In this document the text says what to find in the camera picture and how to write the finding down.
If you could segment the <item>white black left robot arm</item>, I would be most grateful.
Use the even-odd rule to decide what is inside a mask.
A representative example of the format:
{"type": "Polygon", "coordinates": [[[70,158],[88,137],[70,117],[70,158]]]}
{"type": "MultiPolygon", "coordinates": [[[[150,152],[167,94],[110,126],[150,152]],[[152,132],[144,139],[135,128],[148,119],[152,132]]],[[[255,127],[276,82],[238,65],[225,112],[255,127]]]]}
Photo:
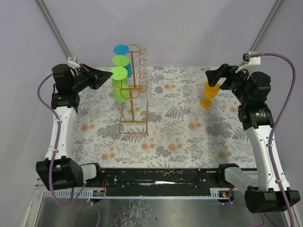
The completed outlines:
{"type": "Polygon", "coordinates": [[[85,175],[71,158],[71,134],[80,104],[79,93],[86,88],[98,90],[112,72],[97,70],[86,64],[76,68],[58,64],[50,75],[54,79],[51,103],[45,105],[53,113],[53,129],[43,161],[36,163],[36,172],[49,191],[81,187],[85,179],[95,178],[97,168],[85,175]]]}

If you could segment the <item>orange plastic wine glass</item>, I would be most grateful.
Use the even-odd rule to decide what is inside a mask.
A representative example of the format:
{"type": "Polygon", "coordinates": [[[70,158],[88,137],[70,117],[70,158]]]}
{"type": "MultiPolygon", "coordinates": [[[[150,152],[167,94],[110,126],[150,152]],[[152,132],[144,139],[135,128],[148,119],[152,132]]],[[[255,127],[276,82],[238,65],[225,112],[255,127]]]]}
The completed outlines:
{"type": "Polygon", "coordinates": [[[209,109],[212,106],[212,99],[215,98],[220,90],[220,85],[218,83],[215,84],[214,87],[210,87],[208,82],[204,85],[204,98],[199,101],[199,104],[204,109],[209,109]]]}

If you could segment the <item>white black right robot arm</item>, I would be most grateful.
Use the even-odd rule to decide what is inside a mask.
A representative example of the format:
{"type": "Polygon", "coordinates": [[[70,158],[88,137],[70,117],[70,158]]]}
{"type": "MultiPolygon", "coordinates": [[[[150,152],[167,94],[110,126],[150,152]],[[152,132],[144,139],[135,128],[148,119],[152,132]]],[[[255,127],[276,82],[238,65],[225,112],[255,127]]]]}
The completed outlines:
{"type": "Polygon", "coordinates": [[[238,118],[251,143],[258,178],[252,179],[237,164],[220,164],[217,172],[244,195],[251,213],[286,211],[301,197],[297,190],[291,189],[285,177],[275,138],[271,135],[275,122],[265,103],[271,90],[270,76],[260,71],[249,74],[247,70],[228,64],[205,73],[210,87],[224,78],[220,89],[232,91],[238,99],[238,118]]]}

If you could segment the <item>green plastic wine glass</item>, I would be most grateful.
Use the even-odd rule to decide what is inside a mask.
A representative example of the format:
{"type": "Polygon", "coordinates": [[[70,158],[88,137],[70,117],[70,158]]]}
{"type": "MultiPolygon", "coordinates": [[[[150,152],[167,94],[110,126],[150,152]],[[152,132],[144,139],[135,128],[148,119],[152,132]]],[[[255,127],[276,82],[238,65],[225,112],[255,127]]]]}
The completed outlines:
{"type": "Polygon", "coordinates": [[[111,72],[113,73],[111,78],[114,98],[117,102],[124,103],[130,99],[127,69],[121,66],[116,66],[111,70],[111,72]]]}
{"type": "Polygon", "coordinates": [[[112,62],[115,66],[126,67],[129,64],[129,59],[125,55],[116,55],[113,57],[112,62]]]}

